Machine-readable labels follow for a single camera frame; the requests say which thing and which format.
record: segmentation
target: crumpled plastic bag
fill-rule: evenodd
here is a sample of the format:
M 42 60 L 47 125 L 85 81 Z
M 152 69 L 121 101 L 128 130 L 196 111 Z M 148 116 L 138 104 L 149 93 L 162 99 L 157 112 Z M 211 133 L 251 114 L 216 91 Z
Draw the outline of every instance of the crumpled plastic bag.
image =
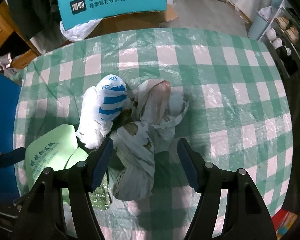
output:
M 60 22 L 60 31 L 69 41 L 83 41 L 101 22 L 101 19 L 90 20 L 87 23 L 78 24 L 69 30 L 65 30 L 62 21 Z
M 266 21 L 269 21 L 271 18 L 273 11 L 272 6 L 268 6 L 259 10 L 260 16 L 262 16 Z
M 113 120 L 121 113 L 127 87 L 116 75 L 107 75 L 97 86 L 86 90 L 82 99 L 76 136 L 88 149 L 98 148 L 110 132 Z
M 131 118 L 126 118 L 128 123 L 110 135 L 125 167 L 113 186 L 117 199 L 136 201 L 151 196 L 154 154 L 168 150 L 175 126 L 183 119 L 188 106 L 182 92 L 171 91 L 168 81 L 150 79 L 139 86 L 130 108 L 122 111 L 130 112 Z

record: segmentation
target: black bracket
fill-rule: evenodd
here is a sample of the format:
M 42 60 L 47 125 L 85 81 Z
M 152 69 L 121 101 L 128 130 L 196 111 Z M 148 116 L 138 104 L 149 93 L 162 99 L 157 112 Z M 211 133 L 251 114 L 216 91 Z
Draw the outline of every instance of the black bracket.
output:
M 213 239 L 275 240 L 274 226 L 256 185 L 245 169 L 220 170 L 194 152 L 186 139 L 178 141 L 178 155 L 189 185 L 201 197 L 184 240 L 211 239 L 221 189 L 228 189 L 223 230 Z
M 5 154 L 0 153 L 0 169 L 21 162 L 25 159 L 25 155 L 26 149 L 24 147 L 20 147 Z

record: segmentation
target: cyan cardboard sign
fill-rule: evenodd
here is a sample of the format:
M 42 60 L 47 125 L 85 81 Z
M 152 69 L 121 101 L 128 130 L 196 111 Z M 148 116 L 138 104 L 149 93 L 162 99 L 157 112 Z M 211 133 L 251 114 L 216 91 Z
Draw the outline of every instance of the cyan cardboard sign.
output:
M 167 0 L 58 0 L 59 10 L 66 30 L 77 24 L 109 16 L 164 11 Z

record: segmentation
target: green checkered tablecloth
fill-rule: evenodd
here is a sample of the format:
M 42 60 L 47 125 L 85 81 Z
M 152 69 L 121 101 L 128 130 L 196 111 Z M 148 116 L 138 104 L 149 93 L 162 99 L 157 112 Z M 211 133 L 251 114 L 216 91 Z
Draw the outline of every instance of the green checkered tablecloth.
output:
M 82 95 L 116 74 L 132 96 L 147 79 L 165 79 L 183 91 L 189 110 L 169 152 L 156 154 L 152 196 L 113 198 L 96 211 L 106 239 L 183 239 L 200 195 L 188 185 L 176 142 L 186 138 L 206 161 L 246 168 L 273 216 L 282 206 L 292 162 L 292 125 L 277 68 L 263 43 L 197 29 L 145 29 L 96 37 L 56 49 L 19 73 L 23 78 L 14 147 L 67 123 L 77 127 Z M 18 188 L 27 191 L 24 164 Z M 215 234 L 220 233 L 226 192 Z

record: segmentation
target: shoe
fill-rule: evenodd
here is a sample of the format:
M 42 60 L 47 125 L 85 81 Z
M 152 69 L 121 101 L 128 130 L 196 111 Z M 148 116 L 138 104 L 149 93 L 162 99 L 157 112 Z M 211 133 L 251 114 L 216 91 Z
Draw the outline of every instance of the shoe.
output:
M 290 48 L 287 48 L 287 46 L 284 46 L 287 50 L 287 56 L 290 56 L 291 55 L 291 49 Z
M 284 31 L 287 35 L 288 39 L 291 41 L 293 45 L 296 45 L 299 41 L 299 32 L 295 26 L 292 26 L 288 30 Z
M 277 22 L 281 29 L 286 30 L 288 28 L 289 20 L 285 15 L 277 17 L 274 20 Z
M 275 49 L 280 48 L 283 46 L 282 40 L 280 38 L 277 38 L 272 42 L 272 45 L 274 46 Z
M 271 28 L 266 32 L 266 36 L 270 42 L 274 41 L 278 37 L 278 33 L 275 31 L 274 28 Z
M 283 63 L 284 63 L 284 67 L 286 68 L 286 70 L 290 76 L 298 71 L 298 65 L 293 59 L 284 61 Z
M 291 58 L 291 50 L 289 49 L 290 50 L 290 54 L 289 54 L 288 49 L 289 48 L 286 48 L 285 46 L 281 46 L 275 50 L 275 52 L 278 54 L 279 58 L 282 61 L 287 61 L 289 58 Z
M 10 67 L 11 62 L 12 58 L 10 52 L 0 57 L 0 63 L 2 63 L 6 68 Z

